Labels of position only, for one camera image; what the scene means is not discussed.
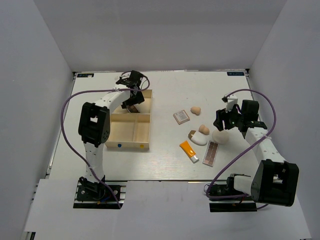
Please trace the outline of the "pink square compact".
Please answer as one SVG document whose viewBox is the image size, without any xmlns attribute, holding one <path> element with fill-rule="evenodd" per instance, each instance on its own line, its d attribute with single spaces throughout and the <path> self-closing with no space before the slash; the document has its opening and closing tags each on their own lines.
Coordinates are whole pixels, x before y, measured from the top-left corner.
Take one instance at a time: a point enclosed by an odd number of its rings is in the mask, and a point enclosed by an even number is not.
<svg viewBox="0 0 320 240">
<path fill-rule="evenodd" d="M 190 120 L 190 117 L 185 110 L 180 110 L 173 114 L 174 119 L 178 125 L 184 124 Z"/>
</svg>

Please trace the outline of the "white round powder puff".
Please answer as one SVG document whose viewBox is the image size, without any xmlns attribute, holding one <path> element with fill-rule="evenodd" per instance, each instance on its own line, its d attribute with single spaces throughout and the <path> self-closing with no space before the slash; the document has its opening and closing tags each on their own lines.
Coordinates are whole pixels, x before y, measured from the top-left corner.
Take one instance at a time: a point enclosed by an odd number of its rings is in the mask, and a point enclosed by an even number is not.
<svg viewBox="0 0 320 240">
<path fill-rule="evenodd" d="M 219 145 L 225 145 L 229 141 L 230 135 L 226 130 L 219 131 L 214 130 L 212 132 L 212 140 L 213 142 Z"/>
</svg>

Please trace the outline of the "beige makeup sponge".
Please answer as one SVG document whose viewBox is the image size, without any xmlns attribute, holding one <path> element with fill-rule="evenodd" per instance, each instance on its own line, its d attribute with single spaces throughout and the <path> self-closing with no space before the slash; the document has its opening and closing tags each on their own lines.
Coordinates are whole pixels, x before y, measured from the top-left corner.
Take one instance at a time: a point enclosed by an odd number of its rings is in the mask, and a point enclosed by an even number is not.
<svg viewBox="0 0 320 240">
<path fill-rule="evenodd" d="M 194 115 L 199 116 L 201 114 L 201 108 L 198 106 L 193 106 L 190 108 L 190 112 Z"/>
<path fill-rule="evenodd" d="M 210 134 L 210 129 L 209 129 L 208 127 L 206 127 L 204 124 L 202 124 L 202 125 L 199 127 L 198 131 L 199 131 L 200 133 L 202 133 L 203 135 L 206 135 L 206 136 Z"/>
</svg>

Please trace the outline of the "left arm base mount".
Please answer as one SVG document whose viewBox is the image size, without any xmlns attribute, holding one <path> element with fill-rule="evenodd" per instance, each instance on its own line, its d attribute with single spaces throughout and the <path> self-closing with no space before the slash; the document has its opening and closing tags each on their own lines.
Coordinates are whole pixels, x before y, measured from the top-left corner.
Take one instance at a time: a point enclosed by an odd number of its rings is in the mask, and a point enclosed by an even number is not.
<svg viewBox="0 0 320 240">
<path fill-rule="evenodd" d="M 105 182 L 109 188 L 99 182 L 89 182 L 80 177 L 77 183 L 73 208 L 96 210 L 119 210 L 126 197 L 126 181 Z"/>
</svg>

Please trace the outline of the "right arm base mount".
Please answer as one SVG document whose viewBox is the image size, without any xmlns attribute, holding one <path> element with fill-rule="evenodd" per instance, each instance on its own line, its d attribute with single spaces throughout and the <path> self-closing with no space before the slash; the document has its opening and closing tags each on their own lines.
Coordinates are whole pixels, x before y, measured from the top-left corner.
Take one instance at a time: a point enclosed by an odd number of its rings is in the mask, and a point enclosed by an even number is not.
<svg viewBox="0 0 320 240">
<path fill-rule="evenodd" d="M 257 205 L 252 198 L 234 188 L 235 176 L 231 174 L 226 180 L 218 180 L 212 185 L 209 194 L 211 213 L 245 213 L 257 212 Z"/>
</svg>

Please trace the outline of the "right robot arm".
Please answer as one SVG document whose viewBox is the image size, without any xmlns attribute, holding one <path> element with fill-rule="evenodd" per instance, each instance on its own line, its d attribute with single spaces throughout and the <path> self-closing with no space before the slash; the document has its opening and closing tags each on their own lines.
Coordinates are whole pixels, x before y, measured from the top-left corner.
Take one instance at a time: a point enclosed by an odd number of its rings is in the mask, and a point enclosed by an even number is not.
<svg viewBox="0 0 320 240">
<path fill-rule="evenodd" d="M 216 111 L 214 126 L 219 131 L 237 128 L 254 152 L 258 168 L 253 176 L 232 173 L 226 184 L 212 184 L 206 194 L 213 201 L 250 197 L 256 203 L 290 207 L 295 201 L 299 168 L 277 151 L 266 124 L 258 120 L 258 111 L 259 103 L 254 100 Z"/>
</svg>

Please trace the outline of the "white bottle brown cap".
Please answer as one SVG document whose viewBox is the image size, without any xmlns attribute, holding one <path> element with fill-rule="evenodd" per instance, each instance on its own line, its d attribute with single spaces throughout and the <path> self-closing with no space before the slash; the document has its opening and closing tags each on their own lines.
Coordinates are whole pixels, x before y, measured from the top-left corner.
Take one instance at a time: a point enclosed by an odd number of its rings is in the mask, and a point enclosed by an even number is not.
<svg viewBox="0 0 320 240">
<path fill-rule="evenodd" d="M 198 146 L 205 146 L 207 144 L 206 136 L 197 130 L 191 130 L 188 138 Z"/>
</svg>

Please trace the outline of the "pink clear eyeshadow palette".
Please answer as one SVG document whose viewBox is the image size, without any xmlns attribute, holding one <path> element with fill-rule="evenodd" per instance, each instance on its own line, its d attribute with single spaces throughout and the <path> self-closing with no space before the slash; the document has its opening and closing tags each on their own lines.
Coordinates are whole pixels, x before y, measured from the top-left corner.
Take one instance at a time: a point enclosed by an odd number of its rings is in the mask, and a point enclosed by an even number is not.
<svg viewBox="0 0 320 240">
<path fill-rule="evenodd" d="M 219 144 L 214 141 L 209 141 L 202 160 L 202 163 L 206 166 L 213 167 L 215 158 L 219 149 Z"/>
</svg>

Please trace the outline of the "brown eyeshadow palette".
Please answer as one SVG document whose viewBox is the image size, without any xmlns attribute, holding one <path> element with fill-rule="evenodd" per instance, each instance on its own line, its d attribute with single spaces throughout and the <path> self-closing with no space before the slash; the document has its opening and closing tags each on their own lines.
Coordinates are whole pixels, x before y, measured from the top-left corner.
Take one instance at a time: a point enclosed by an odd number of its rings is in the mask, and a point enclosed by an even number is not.
<svg viewBox="0 0 320 240">
<path fill-rule="evenodd" d="M 137 109 L 135 105 L 128 105 L 126 109 L 129 113 L 134 113 L 134 114 L 140 113 L 140 111 Z"/>
</svg>

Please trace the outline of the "orange cream tube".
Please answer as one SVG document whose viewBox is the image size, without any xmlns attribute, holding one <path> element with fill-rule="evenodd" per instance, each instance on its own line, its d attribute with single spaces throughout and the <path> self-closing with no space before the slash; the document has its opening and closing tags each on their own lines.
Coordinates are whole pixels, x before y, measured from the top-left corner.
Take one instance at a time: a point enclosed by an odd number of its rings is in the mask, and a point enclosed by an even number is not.
<svg viewBox="0 0 320 240">
<path fill-rule="evenodd" d="M 192 149 L 192 147 L 190 146 L 190 144 L 187 140 L 182 142 L 179 146 L 186 153 L 186 155 L 192 161 L 192 163 L 196 163 L 199 161 L 199 158 L 198 158 L 196 152 Z"/>
</svg>

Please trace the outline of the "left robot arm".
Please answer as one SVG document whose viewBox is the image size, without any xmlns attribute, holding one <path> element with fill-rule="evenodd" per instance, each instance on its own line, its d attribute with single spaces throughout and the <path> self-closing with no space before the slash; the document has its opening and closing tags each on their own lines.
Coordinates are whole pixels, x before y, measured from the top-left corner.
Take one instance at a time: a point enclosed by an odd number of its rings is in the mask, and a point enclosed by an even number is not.
<svg viewBox="0 0 320 240">
<path fill-rule="evenodd" d="M 96 200 L 106 193 L 106 187 L 100 182 L 105 180 L 103 145 L 111 133 L 111 114 L 118 107 L 126 108 L 144 101 L 143 79 L 148 80 L 139 71 L 125 72 L 105 96 L 82 105 L 78 133 L 85 148 L 86 171 L 79 181 L 82 185 L 91 184 L 88 193 Z"/>
</svg>

